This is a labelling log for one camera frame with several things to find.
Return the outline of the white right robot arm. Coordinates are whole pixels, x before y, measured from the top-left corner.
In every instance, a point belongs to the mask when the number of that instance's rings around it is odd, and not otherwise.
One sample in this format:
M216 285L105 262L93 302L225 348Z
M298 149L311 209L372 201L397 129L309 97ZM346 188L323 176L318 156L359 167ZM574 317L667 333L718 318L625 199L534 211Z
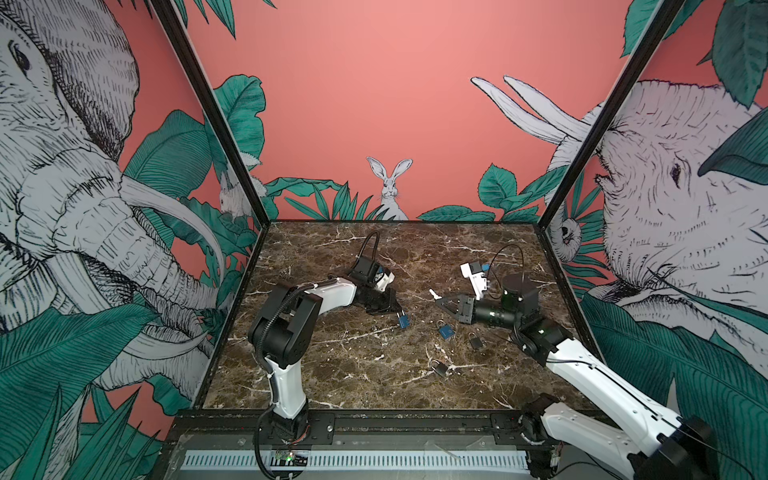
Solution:
M470 294L436 295L436 305L462 324L509 331L522 353L566 380L610 419L605 424L551 395L529 403L518 423L524 439L571 444L626 479L716 479L716 435L698 417L681 418L595 357L569 330L546 317L539 291L524 274L505 277L501 296L486 295L484 272L468 274Z

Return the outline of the blue padlock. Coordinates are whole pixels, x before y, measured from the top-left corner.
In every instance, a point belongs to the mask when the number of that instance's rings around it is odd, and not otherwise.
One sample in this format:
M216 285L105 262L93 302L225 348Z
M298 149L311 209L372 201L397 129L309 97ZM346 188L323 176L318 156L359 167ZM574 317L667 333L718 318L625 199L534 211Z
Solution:
M398 322L401 329L406 329L410 326L409 316L405 313L401 313L398 316Z
M455 335L453 328L448 324L439 326L437 332L444 340L448 340Z

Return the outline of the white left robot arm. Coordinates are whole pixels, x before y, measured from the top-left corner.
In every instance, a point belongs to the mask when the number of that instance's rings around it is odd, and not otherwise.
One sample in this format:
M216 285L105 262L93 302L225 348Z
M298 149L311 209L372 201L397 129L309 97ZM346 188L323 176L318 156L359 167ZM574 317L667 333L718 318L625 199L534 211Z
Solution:
M400 314L403 309L391 286L394 280L390 269L362 256L345 275L297 286L280 283L270 291L249 328L248 339L269 380L273 416L295 421L308 405L301 359L319 317L354 305L369 315Z

